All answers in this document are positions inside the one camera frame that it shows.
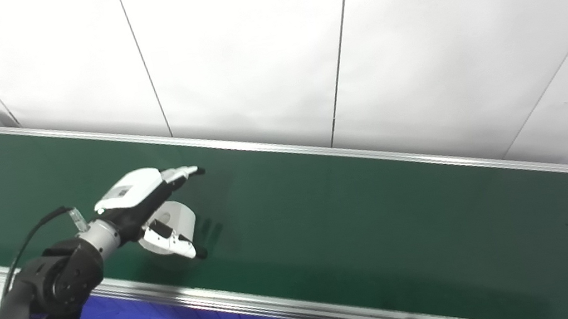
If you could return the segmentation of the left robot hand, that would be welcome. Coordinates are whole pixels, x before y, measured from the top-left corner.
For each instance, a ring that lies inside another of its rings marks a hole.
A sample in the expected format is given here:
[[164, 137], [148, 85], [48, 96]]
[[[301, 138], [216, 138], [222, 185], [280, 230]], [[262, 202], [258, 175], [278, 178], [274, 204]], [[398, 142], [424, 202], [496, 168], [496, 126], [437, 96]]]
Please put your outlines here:
[[191, 176], [204, 172], [195, 165], [131, 171], [95, 204], [95, 212], [112, 226], [122, 244], [137, 242], [156, 254], [205, 259], [207, 250], [193, 240], [195, 213], [169, 200]]

